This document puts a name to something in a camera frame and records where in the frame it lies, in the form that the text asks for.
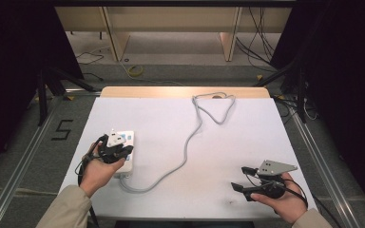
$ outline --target floor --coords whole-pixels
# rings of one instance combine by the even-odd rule
[[[109,79],[110,75],[114,74],[114,70],[119,70],[117,72],[120,74],[124,69],[119,67],[120,63],[113,60],[105,34],[101,40],[99,32],[75,31],[72,33],[67,32],[67,36],[75,56],[78,56],[77,59],[82,71],[86,73],[87,82],[97,87],[119,85],[120,82],[124,82],[126,85],[130,84],[131,79],[127,77],[116,83]],[[248,33],[239,34],[240,40],[246,45],[250,44],[253,36],[254,34]],[[269,44],[274,47],[279,40],[279,34],[267,34],[267,38]],[[264,59],[268,58],[260,39],[255,40],[252,49]],[[248,76],[248,81],[255,82],[257,76],[267,77],[271,74],[271,72],[260,68],[273,70],[263,61],[254,59],[249,61],[248,56],[238,47],[235,47],[233,61],[226,62],[217,33],[132,33],[121,64],[144,66],[146,72],[151,71],[151,75],[147,73],[151,76],[148,80],[181,80],[179,82],[188,85],[190,84],[189,80],[184,81],[181,77],[170,76],[170,73],[195,72],[195,77],[199,77],[198,72],[203,72],[203,77],[206,77],[207,80],[210,78],[218,81],[219,78],[215,70],[208,70],[212,67],[216,69],[216,72],[222,71],[229,75],[242,74],[242,77]],[[256,66],[252,69],[252,74],[245,75],[246,67],[252,66]],[[281,79],[267,86],[271,94],[280,94],[279,83],[281,83]],[[65,86],[69,91],[80,89],[72,84],[65,83]],[[17,170],[18,162],[26,161],[28,163],[27,170],[20,177],[16,192],[7,199],[9,203],[7,208],[4,208],[6,213],[0,218],[0,227],[34,227],[41,215],[44,214],[57,194],[57,186],[62,182],[61,178],[53,177],[62,177],[62,170],[67,169],[67,161],[71,159],[71,151],[72,149],[74,151],[74,147],[77,145],[78,137],[83,131],[94,98],[94,95],[87,96],[84,93],[69,96],[71,102],[53,98],[50,102],[50,110],[55,111],[56,114],[52,119],[49,119],[48,126],[44,129],[35,125],[38,122],[38,104],[35,101],[30,103],[29,110],[25,113],[16,134],[8,143],[7,153],[0,157],[0,198],[5,195],[4,191],[13,179],[12,172]],[[293,110],[287,109],[281,104],[277,104],[277,107],[299,163],[304,167],[302,169],[312,192],[328,207],[342,227],[365,227],[365,196],[346,164],[340,160],[323,119],[312,120],[316,113],[310,112],[311,116],[307,124],[302,124]],[[55,123],[66,119],[72,119],[72,123],[64,123],[72,125],[72,134],[69,134],[69,140],[53,143],[52,136],[58,134]],[[28,154],[25,151],[35,152],[36,150],[29,147],[30,142],[37,142],[40,146],[38,153],[27,159],[24,157],[24,154]],[[61,151],[62,148],[69,150],[69,153],[57,154],[53,159],[52,151]],[[320,211],[335,227],[327,212],[323,209]],[[111,219],[101,219],[102,227],[113,227],[113,223],[114,221]],[[274,220],[257,221],[256,227],[289,226],[280,220]]]

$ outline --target person's left hand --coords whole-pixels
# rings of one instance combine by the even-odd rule
[[[94,154],[98,153],[98,146],[100,144],[101,143],[94,148]],[[125,159],[120,159],[117,162],[110,164],[98,160],[90,161],[85,169],[80,187],[86,192],[86,195],[91,198],[99,188],[105,186],[109,180],[111,180],[115,172],[123,167],[124,163]]]

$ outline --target person's right hand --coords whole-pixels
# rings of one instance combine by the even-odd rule
[[[287,188],[301,194],[298,186],[292,181],[289,181],[293,180],[290,174],[283,173],[281,176],[284,180],[287,180],[285,182]],[[307,211],[304,201],[287,191],[279,199],[271,199],[267,196],[256,193],[251,194],[251,198],[255,201],[272,207],[278,213],[278,215],[291,224],[295,223],[298,218],[300,218]]]

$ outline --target gray floor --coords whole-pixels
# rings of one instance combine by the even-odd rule
[[[240,36],[243,41],[249,41],[250,35],[241,34]],[[279,38],[276,34],[271,34],[269,37],[272,37],[271,40],[274,40],[275,43]],[[122,66],[112,61],[111,53],[105,48],[106,37],[100,41],[98,33],[75,32],[73,36],[69,35],[69,40],[73,44],[76,55],[103,48],[94,51],[96,54],[103,54],[105,56],[103,59],[91,65],[81,64],[84,73],[94,73],[104,78],[103,81],[99,81],[92,75],[86,75],[85,81],[90,85],[98,88],[115,85],[175,86],[172,83],[158,84],[148,81],[133,81],[128,78]],[[79,60],[88,63],[93,61],[94,57],[89,56]],[[143,66],[144,74],[139,79],[157,82],[173,81],[186,86],[251,86],[257,81],[257,75],[266,77],[270,74],[270,72],[252,67],[248,63],[247,57],[238,50],[235,50],[233,61],[226,63],[223,59],[218,35],[214,33],[138,33],[131,36],[123,63],[126,67]],[[253,64],[265,67],[260,62],[254,61]],[[280,94],[281,80],[268,85],[267,88],[271,94]],[[64,85],[69,89],[78,88],[66,82]],[[16,194],[0,221],[0,227],[34,227],[55,198],[96,97],[85,93],[71,95],[70,99],[54,98],[55,103],[51,103],[51,107],[53,104],[58,104],[56,112],[52,116],[47,132],[44,134]],[[282,116],[288,111],[282,104],[277,104],[277,108]],[[31,101],[29,109],[25,110],[22,122],[8,143],[8,151],[0,155],[0,193],[28,149],[30,139],[37,130],[38,111],[37,102]],[[65,136],[64,132],[56,132],[57,126],[62,120],[72,120],[63,125],[71,131],[67,140],[53,141],[52,138]],[[311,191],[329,208],[336,219],[341,220],[332,196],[327,191],[310,151],[301,138],[295,119],[290,116],[282,117],[282,121],[285,123],[287,134]],[[307,126],[329,164],[331,173],[339,183],[340,190],[352,206],[355,219],[360,227],[365,227],[365,196],[346,163],[339,158],[323,118],[314,121],[308,120]],[[320,212],[335,227],[327,213],[324,210],[320,210]],[[115,221],[102,218],[100,223],[102,227],[113,227]],[[256,227],[262,228],[290,227],[281,220],[256,221],[255,224]]]

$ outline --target gray cable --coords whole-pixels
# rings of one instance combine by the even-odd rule
[[[199,106],[198,105],[198,102],[197,102],[198,98],[200,98],[200,97],[217,95],[217,94],[222,94],[224,96],[223,99],[231,99],[231,101],[232,101],[231,104],[230,104],[230,106],[227,108],[226,112],[224,113],[224,117],[223,117],[223,119],[221,121],[217,121],[212,114],[210,114],[203,107]],[[200,110],[202,110],[203,112],[205,112],[216,124],[222,125],[225,122],[225,120],[227,119],[227,115],[229,114],[230,109],[233,106],[233,104],[235,103],[235,101],[236,101],[236,97],[235,96],[233,96],[233,95],[227,95],[224,92],[207,93],[207,94],[201,94],[201,95],[193,96],[192,97],[192,103],[195,106],[195,110],[196,110],[196,113],[197,113],[197,118],[198,118],[198,120],[200,122],[199,122],[197,128],[195,128],[195,130],[188,136],[188,138],[185,141],[184,148],[183,148],[183,160],[180,163],[180,165],[178,165],[177,167],[175,167],[175,168],[169,170],[168,172],[166,172],[165,174],[163,174],[152,185],[150,185],[149,187],[147,187],[145,189],[137,189],[137,188],[130,187],[125,182],[125,177],[121,177],[120,178],[121,186],[124,188],[124,190],[126,192],[129,192],[129,193],[146,193],[146,192],[152,190],[154,187],[156,187],[164,178],[166,178],[170,174],[174,173],[175,171],[177,171],[181,167],[183,167],[186,164],[186,161],[188,160],[188,152],[187,152],[188,149],[187,148],[188,148],[189,141],[198,132],[198,130],[201,128],[202,123],[203,123],[202,117],[200,115]]]

